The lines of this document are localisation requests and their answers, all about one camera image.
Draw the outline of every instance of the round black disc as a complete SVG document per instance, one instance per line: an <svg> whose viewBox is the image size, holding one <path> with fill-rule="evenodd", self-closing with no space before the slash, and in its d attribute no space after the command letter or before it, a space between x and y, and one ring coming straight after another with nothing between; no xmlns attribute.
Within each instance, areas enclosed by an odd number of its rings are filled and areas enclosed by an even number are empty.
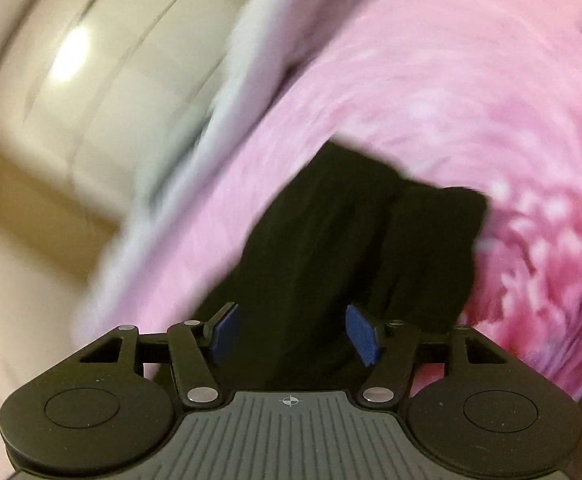
<svg viewBox="0 0 582 480"><path fill-rule="evenodd" d="M139 460L173 421L167 393L132 374L93 383L29 383L0 411L8 453L26 468L56 476L98 476Z"/></svg>
<svg viewBox="0 0 582 480"><path fill-rule="evenodd" d="M582 427L575 403L552 386L485 383L449 376L408 409L420 445L449 468L477 478L536 478L573 452Z"/></svg>

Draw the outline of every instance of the metal screw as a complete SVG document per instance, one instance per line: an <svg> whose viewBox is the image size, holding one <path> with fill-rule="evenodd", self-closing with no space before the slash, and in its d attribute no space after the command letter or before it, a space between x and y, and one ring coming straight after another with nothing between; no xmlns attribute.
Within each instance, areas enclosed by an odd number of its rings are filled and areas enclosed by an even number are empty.
<svg viewBox="0 0 582 480"><path fill-rule="evenodd" d="M395 394L388 388L374 386L363 391L362 396L369 402L389 402Z"/></svg>
<svg viewBox="0 0 582 480"><path fill-rule="evenodd" d="M207 386L200 386L199 388L193 388L189 390L186 396L191 402L213 402L218 398L220 394L215 388L209 388Z"/></svg>

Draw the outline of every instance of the gray ribbed plate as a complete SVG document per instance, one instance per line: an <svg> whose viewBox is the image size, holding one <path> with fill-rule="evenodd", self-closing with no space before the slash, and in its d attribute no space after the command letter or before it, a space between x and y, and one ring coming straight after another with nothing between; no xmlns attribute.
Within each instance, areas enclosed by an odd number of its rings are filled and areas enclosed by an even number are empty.
<svg viewBox="0 0 582 480"><path fill-rule="evenodd" d="M14 480L35 477L20 473ZM112 480L460 480L423 456L386 413L343 392L237 393L187 416L171 441ZM546 480L566 479L555 473Z"/></svg>

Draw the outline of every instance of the pink towel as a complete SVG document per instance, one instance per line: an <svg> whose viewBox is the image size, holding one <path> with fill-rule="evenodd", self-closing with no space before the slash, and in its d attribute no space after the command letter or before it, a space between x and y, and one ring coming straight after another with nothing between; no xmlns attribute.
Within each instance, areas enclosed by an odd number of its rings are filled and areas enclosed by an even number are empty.
<svg viewBox="0 0 582 480"><path fill-rule="evenodd" d="M150 332L189 316L335 133L415 178L491 197L461 321L581 396L582 0L363 1L110 322Z"/></svg>

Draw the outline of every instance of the black fabric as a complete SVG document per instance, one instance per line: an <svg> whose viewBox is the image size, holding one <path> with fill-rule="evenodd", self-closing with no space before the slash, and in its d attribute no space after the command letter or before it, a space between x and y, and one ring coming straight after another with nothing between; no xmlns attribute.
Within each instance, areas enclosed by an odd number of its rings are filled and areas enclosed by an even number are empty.
<svg viewBox="0 0 582 480"><path fill-rule="evenodd" d="M225 387L353 388L368 374L344 332L350 303L446 332L471 290L481 194L437 189L333 142L253 228L236 268L200 305L240 305Z"/></svg>

